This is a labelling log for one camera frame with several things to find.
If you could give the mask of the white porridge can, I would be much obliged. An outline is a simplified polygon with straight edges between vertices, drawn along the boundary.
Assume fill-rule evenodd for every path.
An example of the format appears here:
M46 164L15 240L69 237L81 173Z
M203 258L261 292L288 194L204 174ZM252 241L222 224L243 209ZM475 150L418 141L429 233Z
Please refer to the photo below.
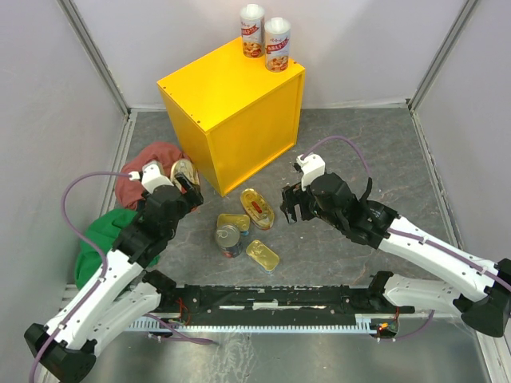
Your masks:
M246 57L258 58L263 55L264 16L264 8L254 3L247 4L240 11L242 50Z
M265 66L273 73L283 72L288 67L291 23L285 18L275 17L265 22Z

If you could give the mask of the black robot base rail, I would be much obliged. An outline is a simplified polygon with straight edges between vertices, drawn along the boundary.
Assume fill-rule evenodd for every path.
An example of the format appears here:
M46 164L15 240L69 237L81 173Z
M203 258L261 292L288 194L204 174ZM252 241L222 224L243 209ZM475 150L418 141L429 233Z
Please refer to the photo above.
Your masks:
M163 293L157 313L184 315L192 326L350 326L357 314L412 314L382 295L390 272L368 287L175 286Z

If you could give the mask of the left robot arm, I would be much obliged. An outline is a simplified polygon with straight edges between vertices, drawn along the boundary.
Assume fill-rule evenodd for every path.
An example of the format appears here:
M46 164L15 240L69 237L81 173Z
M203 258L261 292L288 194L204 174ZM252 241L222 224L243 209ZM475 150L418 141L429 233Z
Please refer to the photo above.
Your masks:
M99 341L94 326L127 285L175 237L178 223L204 198L196 172L177 172L173 178L151 165L141 172L121 173L144 188L145 205L104 252L91 247L101 265L73 300L46 324L32 324L24 334L34 367L44 366L60 382L80 382L92 369Z

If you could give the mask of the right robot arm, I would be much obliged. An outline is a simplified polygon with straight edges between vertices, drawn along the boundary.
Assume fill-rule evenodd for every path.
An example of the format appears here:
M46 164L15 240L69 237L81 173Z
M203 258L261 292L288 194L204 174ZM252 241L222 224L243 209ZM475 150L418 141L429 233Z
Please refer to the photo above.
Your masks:
M466 253L429 235L386 205L368 198L368 184L357 197L347 182L325 173L310 185L287 185L281 211L289 223L318 218L351 242L397 255L436 276L436 280L392 274L366 293L367 305L384 312L391 306L457 311L472 329L494 338L510 319L510 261L494 262Z

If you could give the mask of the oval gold fish tin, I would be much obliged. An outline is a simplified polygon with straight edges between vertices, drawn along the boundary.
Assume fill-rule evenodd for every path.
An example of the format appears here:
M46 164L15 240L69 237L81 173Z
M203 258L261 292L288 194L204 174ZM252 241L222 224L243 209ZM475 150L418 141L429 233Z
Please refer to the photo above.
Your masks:
M184 186L176 178L178 173L183 174L192 184L196 185L197 187L200 186L199 172L190 160L185 158L179 159L172 165L170 172L170 180L172 183L177 188L179 188L182 193L185 193Z

